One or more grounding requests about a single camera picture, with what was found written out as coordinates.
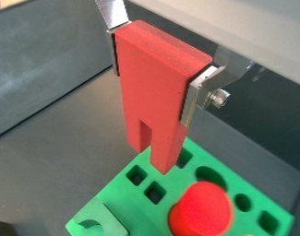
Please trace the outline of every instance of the square hole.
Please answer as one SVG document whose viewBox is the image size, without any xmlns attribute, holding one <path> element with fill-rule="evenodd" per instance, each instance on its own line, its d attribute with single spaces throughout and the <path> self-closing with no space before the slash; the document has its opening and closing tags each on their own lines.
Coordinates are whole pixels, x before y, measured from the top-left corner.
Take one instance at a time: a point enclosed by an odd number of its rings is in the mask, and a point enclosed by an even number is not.
<svg viewBox="0 0 300 236">
<path fill-rule="evenodd" d="M 166 195 L 166 190 L 164 188 L 158 184 L 158 182 L 152 182 L 150 184 L 150 187 L 144 191 L 144 195 L 147 199 L 151 201 L 154 205 L 156 205 L 162 198 Z"/>
<path fill-rule="evenodd" d="M 278 222 L 277 222 L 275 218 L 266 211 L 261 212 L 261 217 L 259 217 L 258 223 L 259 223 L 261 228 L 270 235 L 275 235 L 275 230 L 277 230 L 277 227 L 278 227 Z"/>
<path fill-rule="evenodd" d="M 176 166 L 182 169 L 191 158 L 193 154 L 183 148 L 176 160 Z"/>
<path fill-rule="evenodd" d="M 126 173 L 126 177 L 132 182 L 132 184 L 138 186 L 143 182 L 144 178 L 147 177 L 147 174 L 143 171 L 143 169 L 135 165 L 130 169 L 130 171 Z"/>
</svg>

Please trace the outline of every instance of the round hole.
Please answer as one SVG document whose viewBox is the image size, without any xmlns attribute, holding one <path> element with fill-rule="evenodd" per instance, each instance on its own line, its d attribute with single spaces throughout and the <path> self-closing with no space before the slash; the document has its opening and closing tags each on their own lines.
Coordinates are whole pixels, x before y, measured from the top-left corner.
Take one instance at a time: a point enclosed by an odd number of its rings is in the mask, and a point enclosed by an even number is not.
<svg viewBox="0 0 300 236">
<path fill-rule="evenodd" d="M 103 226 L 96 220 L 87 219 L 83 222 L 80 222 L 79 225 L 85 228 L 85 231 L 88 231 L 88 235 L 91 234 L 95 236 L 104 236 Z"/>
<path fill-rule="evenodd" d="M 238 194 L 234 196 L 234 204 L 237 208 L 242 211 L 246 212 L 251 208 L 251 202 L 250 199 L 246 195 Z"/>
<path fill-rule="evenodd" d="M 206 167 L 206 166 L 198 167 L 195 171 L 195 176 L 197 176 L 198 181 L 206 181 L 206 182 L 214 183 L 225 191 L 227 191 L 227 185 L 222 176 L 210 167 Z"/>
</svg>

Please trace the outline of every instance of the grey wall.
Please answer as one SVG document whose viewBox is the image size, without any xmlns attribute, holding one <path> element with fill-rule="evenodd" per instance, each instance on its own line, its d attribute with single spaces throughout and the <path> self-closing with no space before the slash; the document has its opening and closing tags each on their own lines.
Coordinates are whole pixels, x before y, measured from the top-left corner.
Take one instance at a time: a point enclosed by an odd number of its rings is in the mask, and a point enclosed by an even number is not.
<svg viewBox="0 0 300 236">
<path fill-rule="evenodd" d="M 92 0 L 0 11 L 0 134 L 110 66 L 103 32 Z"/>
</svg>

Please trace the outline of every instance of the red block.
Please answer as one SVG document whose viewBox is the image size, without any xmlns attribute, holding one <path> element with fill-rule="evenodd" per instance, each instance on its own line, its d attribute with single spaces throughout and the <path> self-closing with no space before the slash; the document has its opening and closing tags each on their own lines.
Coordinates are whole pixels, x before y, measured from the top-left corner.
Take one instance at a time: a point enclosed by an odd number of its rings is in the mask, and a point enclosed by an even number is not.
<svg viewBox="0 0 300 236">
<path fill-rule="evenodd" d="M 115 43 L 127 140 L 138 152 L 151 146 L 150 163 L 164 174 L 187 132 L 187 85 L 211 57 L 139 20 L 115 31 Z"/>
<path fill-rule="evenodd" d="M 209 182 L 194 183 L 167 218 L 174 236 L 218 236 L 231 225 L 233 207 L 223 189 Z"/>
</svg>

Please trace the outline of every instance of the grey floor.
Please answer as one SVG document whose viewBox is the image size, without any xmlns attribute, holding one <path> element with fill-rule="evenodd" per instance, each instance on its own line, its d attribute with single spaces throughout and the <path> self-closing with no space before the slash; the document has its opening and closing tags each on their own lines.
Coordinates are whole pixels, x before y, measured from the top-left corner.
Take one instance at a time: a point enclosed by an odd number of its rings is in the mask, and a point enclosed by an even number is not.
<svg viewBox="0 0 300 236">
<path fill-rule="evenodd" d="M 207 112 L 195 113 L 190 137 L 291 211 L 296 169 Z M 0 221 L 23 236 L 69 235 L 64 224 L 134 155 L 107 70 L 0 136 Z"/>
</svg>

